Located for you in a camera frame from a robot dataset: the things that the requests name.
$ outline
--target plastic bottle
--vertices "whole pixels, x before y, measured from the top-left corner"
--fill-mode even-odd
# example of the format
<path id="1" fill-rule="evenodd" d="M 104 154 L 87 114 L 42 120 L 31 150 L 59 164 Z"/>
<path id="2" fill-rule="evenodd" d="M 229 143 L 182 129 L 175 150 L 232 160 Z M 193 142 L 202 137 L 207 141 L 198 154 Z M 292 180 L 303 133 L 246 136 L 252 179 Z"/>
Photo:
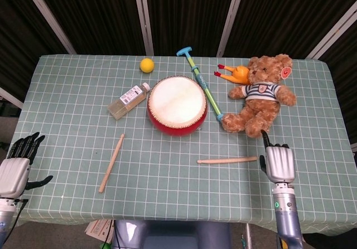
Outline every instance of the plastic bottle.
<path id="1" fill-rule="evenodd" d="M 134 86 L 123 96 L 121 96 L 118 100 L 112 102 L 108 106 L 108 110 L 110 114 L 115 119 L 117 120 L 120 119 L 132 108 L 134 108 L 140 102 L 142 102 L 146 98 L 149 90 L 150 90 L 150 86 L 147 83 L 143 83 L 140 86 Z"/>

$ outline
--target grid pattern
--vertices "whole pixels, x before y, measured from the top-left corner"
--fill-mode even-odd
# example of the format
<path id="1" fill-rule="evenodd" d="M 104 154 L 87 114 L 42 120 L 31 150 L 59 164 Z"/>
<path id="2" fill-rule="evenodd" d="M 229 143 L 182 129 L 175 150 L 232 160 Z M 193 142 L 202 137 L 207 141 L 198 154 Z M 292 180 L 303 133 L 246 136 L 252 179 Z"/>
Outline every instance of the grid pattern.
<path id="1" fill-rule="evenodd" d="M 134 85 L 151 87 L 173 75 L 192 77 L 184 57 L 153 57 L 155 70 L 139 70 L 140 56 L 42 56 L 13 142 L 39 131 L 46 135 L 30 180 L 47 175 L 47 186 L 27 192 L 23 221 L 76 224 L 100 218 L 250 222 L 274 230 L 273 184 L 258 162 L 198 165 L 198 159 L 264 154 L 260 139 L 228 134 L 210 108 L 199 131 L 162 134 L 146 114 L 146 102 L 116 121 L 107 106 Z M 235 85 L 213 75 L 217 64 L 248 59 L 196 57 L 195 63 L 223 112 Z M 282 106 L 269 136 L 287 143 L 296 158 L 295 192 L 303 232 L 337 234 L 356 227 L 357 172 L 327 65 L 294 60 L 284 81 L 297 105 Z M 121 133 L 126 137 L 105 192 L 100 182 Z"/>

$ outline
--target bottle cap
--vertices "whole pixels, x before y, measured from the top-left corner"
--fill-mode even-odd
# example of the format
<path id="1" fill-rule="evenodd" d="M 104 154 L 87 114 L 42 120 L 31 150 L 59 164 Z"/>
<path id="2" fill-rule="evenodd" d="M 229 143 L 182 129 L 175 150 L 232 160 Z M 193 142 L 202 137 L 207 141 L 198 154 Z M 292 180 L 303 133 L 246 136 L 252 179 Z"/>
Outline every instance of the bottle cap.
<path id="1" fill-rule="evenodd" d="M 143 86 L 147 89 L 147 91 L 150 90 L 150 86 L 147 83 L 143 83 Z"/>

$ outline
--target teddy bear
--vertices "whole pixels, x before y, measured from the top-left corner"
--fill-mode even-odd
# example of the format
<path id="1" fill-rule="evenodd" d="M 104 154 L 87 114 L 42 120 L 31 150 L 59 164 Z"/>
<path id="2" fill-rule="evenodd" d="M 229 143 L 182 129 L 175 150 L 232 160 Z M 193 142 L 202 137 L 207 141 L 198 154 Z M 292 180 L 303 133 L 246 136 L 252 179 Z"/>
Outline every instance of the teddy bear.
<path id="1" fill-rule="evenodd" d="M 225 114 L 221 123 L 229 133 L 245 130 L 247 136 L 260 138 L 261 130 L 269 131 L 281 104 L 296 104 L 294 93 L 287 86 L 279 84 L 281 79 L 290 75 L 292 59 L 286 54 L 252 57 L 248 69 L 250 85 L 237 86 L 228 93 L 232 99 L 245 98 L 245 107 L 238 114 Z"/>

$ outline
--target drum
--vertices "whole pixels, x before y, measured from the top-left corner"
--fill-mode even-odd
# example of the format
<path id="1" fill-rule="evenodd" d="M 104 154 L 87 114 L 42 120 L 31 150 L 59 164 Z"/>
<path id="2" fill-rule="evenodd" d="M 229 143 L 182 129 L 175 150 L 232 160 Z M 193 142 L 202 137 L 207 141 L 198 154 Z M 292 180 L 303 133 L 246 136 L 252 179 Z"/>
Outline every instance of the drum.
<path id="1" fill-rule="evenodd" d="M 205 120 L 206 97 L 201 87 L 185 76 L 170 76 L 151 90 L 148 115 L 152 124 L 169 135 L 188 135 Z"/>

